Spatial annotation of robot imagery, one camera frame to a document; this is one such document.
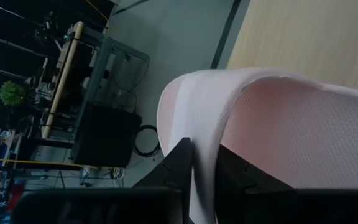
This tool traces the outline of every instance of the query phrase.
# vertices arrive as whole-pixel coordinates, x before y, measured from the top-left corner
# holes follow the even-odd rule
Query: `light wood surface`
[[[252,0],[227,67],[282,67],[358,88],[358,1]]]
[[[57,106],[58,106],[58,104],[60,102],[60,97],[62,95],[64,86],[65,86],[65,83],[66,83],[68,72],[70,71],[71,63],[73,62],[73,59],[74,59],[74,54],[75,54],[75,51],[76,51],[76,47],[78,45],[77,39],[80,38],[81,32],[83,30],[83,27],[84,27],[84,24],[82,22],[77,22],[75,24],[75,26],[74,26],[74,31],[75,31],[74,38],[75,39],[72,41],[70,49],[69,49],[69,46],[70,46],[69,42],[65,43],[63,45],[63,47],[62,47],[62,52],[60,53],[59,61],[64,60],[65,55],[67,54],[67,51],[68,51],[68,56],[67,56],[67,59],[66,59],[66,63],[64,65],[64,67],[63,67],[62,75],[60,76],[59,84],[58,84],[57,88],[55,88],[55,90],[54,90],[56,92],[54,94],[53,101],[52,101],[52,106],[51,106],[50,111],[49,111],[50,114],[48,115],[48,120],[47,120],[47,123],[46,123],[46,127],[42,131],[42,137],[43,138],[49,138],[51,125],[52,125],[53,119],[55,117],[54,114],[56,113]]]

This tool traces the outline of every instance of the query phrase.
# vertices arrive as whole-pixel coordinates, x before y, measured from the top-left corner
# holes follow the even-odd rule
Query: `white cable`
[[[116,183],[116,180],[112,180],[112,184],[113,184],[114,187],[118,187],[117,183]]]
[[[117,178],[117,180],[122,180],[122,178],[124,178],[124,176],[125,176],[125,168],[121,168],[121,170],[122,170],[122,175],[121,175],[121,177],[116,177]]]
[[[116,168],[114,168],[113,173],[112,173],[113,179],[117,179],[118,174],[119,174],[119,168],[116,167]]]
[[[57,42],[57,40],[55,40],[56,46],[57,48],[59,48],[59,51],[62,51],[62,46],[60,46],[59,42]]]

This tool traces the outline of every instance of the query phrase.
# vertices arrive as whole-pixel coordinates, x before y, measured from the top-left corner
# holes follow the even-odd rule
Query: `wooden desk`
[[[252,0],[227,67],[282,67],[358,88],[358,1]]]
[[[68,33],[72,33],[74,32],[74,38],[71,42],[66,42],[63,47],[62,47],[62,51],[60,53],[59,59],[58,59],[58,63],[57,63],[57,68],[61,69],[61,74],[59,75],[59,80],[56,80],[56,78],[54,78],[54,80],[52,80],[54,83],[58,83],[58,85],[53,89],[53,91],[50,91],[50,94],[52,95],[52,106],[50,108],[50,110],[48,111],[49,115],[48,115],[48,120],[46,122],[46,126],[45,128],[43,128],[42,130],[42,137],[43,138],[48,138],[49,134],[50,134],[50,130],[51,130],[51,125],[53,123],[53,119],[55,117],[55,113],[56,113],[56,109],[57,106],[60,102],[60,97],[62,95],[64,86],[65,86],[65,82],[68,76],[68,72],[70,71],[70,67],[71,67],[71,63],[73,62],[74,59],[74,54],[78,45],[78,41],[77,39],[80,38],[81,32],[84,28],[84,24],[82,22],[77,22],[74,25],[73,30],[69,30]]]

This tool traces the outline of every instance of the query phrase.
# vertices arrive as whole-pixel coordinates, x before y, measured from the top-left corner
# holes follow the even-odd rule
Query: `black cable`
[[[155,133],[157,134],[157,128],[155,126],[152,126],[152,125],[143,125],[143,126],[141,126],[137,133],[139,134],[141,131],[144,131],[146,129],[151,129],[151,130],[155,131]],[[142,157],[153,157],[158,153],[158,151],[160,149],[161,149],[161,147],[160,147],[159,142],[157,143],[157,146],[150,152],[141,152],[139,150],[139,148],[136,146],[136,143],[134,143],[134,148],[133,148],[134,152],[136,154],[138,154],[139,156],[142,156]]]
[[[224,27],[223,27],[221,38],[219,39],[218,46],[216,47],[216,51],[215,51],[214,57],[212,59],[212,64],[210,66],[210,69],[217,69],[218,68],[219,61],[221,59],[224,46],[225,46],[225,44],[227,42],[227,38],[229,37],[231,26],[233,24],[234,17],[237,14],[237,10],[238,10],[238,8],[240,6],[240,3],[241,3],[241,0],[234,0],[233,1],[233,5],[232,5],[232,7],[230,9],[230,12],[229,12],[229,15],[228,15],[228,17],[226,19],[226,23],[224,24]]]
[[[123,107],[123,108],[134,108],[134,113],[136,112],[136,107],[137,107],[137,95],[136,93],[134,93],[133,91],[127,92],[127,93],[132,93],[132,95],[135,98],[135,103],[133,105],[124,105],[124,104],[120,104],[119,106]]]
[[[125,11],[128,11],[128,10],[132,9],[133,7],[136,7],[136,6],[140,5],[140,4],[143,4],[143,3],[148,2],[148,1],[149,1],[149,0],[139,0],[139,1],[137,1],[137,2],[135,2],[135,3],[133,3],[133,4],[131,4],[131,5],[127,6],[127,7],[125,7],[124,9],[118,10],[118,11],[117,11],[116,13],[114,13],[112,16],[116,16],[116,15],[118,15],[118,14],[120,14],[120,13],[123,13],[123,12],[125,12]]]
[[[63,180],[63,174],[62,174],[62,171],[61,171],[61,170],[59,171],[59,174],[60,174],[60,180],[62,181],[62,186],[63,186],[63,188],[65,189],[65,188],[66,188],[65,180]]]
[[[137,106],[137,95],[136,93],[133,92],[133,90],[142,82],[143,78],[146,76],[147,71],[149,70],[149,65],[150,65],[150,56],[147,55],[147,65],[146,65],[146,69],[144,70],[143,75],[141,76],[141,78],[139,79],[139,81],[130,89],[125,89],[124,87],[120,86],[120,84],[118,84],[116,77],[114,77],[114,82],[117,85],[118,88],[126,91],[126,93],[124,93],[123,95],[121,95],[118,99],[117,102],[119,102],[124,96],[126,96],[128,93],[132,93],[135,96],[135,104],[134,105],[121,105],[123,107],[126,108],[131,108],[134,107],[134,112],[136,112],[136,106]]]
[[[80,183],[80,186],[82,186],[82,185],[85,184],[85,181],[86,181],[87,179],[89,179],[88,177],[90,176],[90,174],[91,174],[91,171],[89,171],[87,174],[85,174],[84,177],[80,177],[80,179],[82,178],[82,182]]]
[[[64,162],[65,159],[66,159],[67,151],[68,151],[68,149],[66,149],[66,151],[65,151],[65,155],[63,156],[62,162]],[[61,171],[61,170],[59,171],[59,174],[58,174],[58,176],[56,177],[56,181],[55,181],[55,184],[53,185],[53,187],[56,187],[57,180],[59,179],[59,175],[62,176],[62,171]]]
[[[116,11],[117,11],[117,9],[118,9],[118,6],[121,4],[121,0],[118,0],[118,2],[116,3],[116,7],[113,7],[112,8],[112,11],[110,12],[110,16],[109,16],[109,18],[111,18],[115,13],[116,13]]]

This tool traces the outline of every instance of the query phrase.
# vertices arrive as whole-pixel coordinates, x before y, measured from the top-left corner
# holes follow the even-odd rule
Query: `potted plant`
[[[23,103],[25,90],[18,84],[11,81],[4,82],[0,89],[0,99],[6,106],[18,106]]]

